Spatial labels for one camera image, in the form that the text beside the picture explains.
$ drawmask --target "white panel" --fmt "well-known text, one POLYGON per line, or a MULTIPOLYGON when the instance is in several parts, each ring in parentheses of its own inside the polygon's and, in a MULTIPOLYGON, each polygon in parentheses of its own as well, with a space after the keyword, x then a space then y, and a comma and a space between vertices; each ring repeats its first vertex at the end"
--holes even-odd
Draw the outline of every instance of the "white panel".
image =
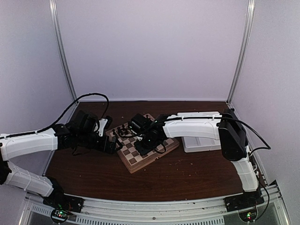
MULTIPOLYGON (((233 105, 272 150, 261 150, 268 182, 277 180, 292 224, 299 224, 300 1, 257 0, 233 105)), ((254 135, 255 147, 263 144, 254 135)))
MULTIPOLYGON (((71 102, 49 0, 1 0, 0 31, 0 133, 43 128, 71 102)), ((45 151, 13 162, 42 174, 48 157, 45 151)), ((0 186, 0 224, 16 224, 25 194, 0 186)))
POLYGON ((247 7, 247 0, 57 0, 76 93, 225 100, 247 7))

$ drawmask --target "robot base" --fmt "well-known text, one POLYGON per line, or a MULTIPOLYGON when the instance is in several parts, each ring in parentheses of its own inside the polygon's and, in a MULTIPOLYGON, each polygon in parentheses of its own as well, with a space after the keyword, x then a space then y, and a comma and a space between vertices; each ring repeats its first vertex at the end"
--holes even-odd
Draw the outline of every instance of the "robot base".
MULTIPOLYGON (((69 196, 69 195, 64 195, 64 200, 67 202, 67 204, 61 205, 60 209, 64 211, 71 211, 71 212, 81 212, 81 209, 83 207, 83 199, 79 197, 74 197, 74 196, 69 196)), ((44 198, 43 204, 49 205, 51 207, 55 206, 55 202, 53 199, 49 198, 44 198)))
POLYGON ((264 203, 262 192, 257 189, 253 192, 244 192, 241 195, 230 196, 224 199, 227 212, 251 208, 264 203))

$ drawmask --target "brown wooden surface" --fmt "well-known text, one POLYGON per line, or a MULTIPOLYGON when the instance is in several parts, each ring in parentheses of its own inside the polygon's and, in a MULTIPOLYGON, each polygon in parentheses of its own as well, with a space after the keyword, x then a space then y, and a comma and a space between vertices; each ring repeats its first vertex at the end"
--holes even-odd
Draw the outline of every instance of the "brown wooden surface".
MULTIPOLYGON (((136 113, 156 117, 163 113, 222 112, 226 107, 223 102, 111 102, 107 114, 114 119, 113 128, 136 113)), ((104 104, 80 103, 78 109, 101 116, 104 104)), ((242 192, 233 164, 221 151, 185 153, 178 140, 178 149, 133 174, 118 154, 92 150, 73 157, 72 150, 61 150, 55 152, 47 175, 55 177, 67 194, 120 201, 192 200, 242 192)))

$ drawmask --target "robotic arm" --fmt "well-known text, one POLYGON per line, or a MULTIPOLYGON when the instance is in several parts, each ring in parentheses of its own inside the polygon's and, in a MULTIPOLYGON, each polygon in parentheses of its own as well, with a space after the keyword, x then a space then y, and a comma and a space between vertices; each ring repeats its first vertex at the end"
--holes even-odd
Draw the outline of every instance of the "robotic arm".
POLYGON ((113 154, 118 140, 111 141, 105 130, 112 119, 98 119, 96 115, 79 111, 76 118, 67 124, 30 135, 0 135, 0 184, 13 185, 41 195, 44 203, 66 211, 80 212, 83 199, 64 194, 59 183, 51 178, 38 176, 13 163, 11 158, 45 150, 76 149, 78 146, 113 154))
POLYGON ((160 115, 155 121, 137 114, 128 122, 128 126, 139 135, 135 148, 141 155, 147 154, 167 138, 201 137, 219 140, 222 155, 235 166, 244 190, 240 196, 225 198, 227 211, 264 202, 250 161, 246 131, 238 123, 233 110, 228 109, 222 115, 214 112, 160 115))

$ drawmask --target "wooden chessboard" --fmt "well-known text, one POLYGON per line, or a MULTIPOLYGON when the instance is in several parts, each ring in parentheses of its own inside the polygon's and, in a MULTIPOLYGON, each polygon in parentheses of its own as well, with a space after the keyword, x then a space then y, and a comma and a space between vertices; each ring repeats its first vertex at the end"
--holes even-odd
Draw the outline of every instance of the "wooden chessboard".
MULTIPOLYGON (((108 135, 110 138, 114 136, 113 130, 117 131, 118 127, 115 127, 109 131, 106 132, 106 135, 108 135)), ((132 132, 128 131, 128 136, 133 135, 132 132)), ((150 163, 153 163, 156 159, 161 158, 162 156, 168 154, 175 148, 179 146, 179 142, 175 138, 169 138, 164 141, 164 146, 166 151, 164 152, 164 147, 162 145, 157 146, 156 150, 160 152, 164 152, 163 154, 159 154, 155 152, 154 150, 148 152, 146 155, 141 156, 140 153, 135 149, 134 142, 137 140, 137 137, 131 137, 131 138, 122 138, 117 137, 118 140, 123 144, 123 148, 119 151, 117 151, 118 155, 120 156, 122 162, 126 166, 126 168, 129 170, 130 173, 134 173, 145 166, 149 165, 150 163)))

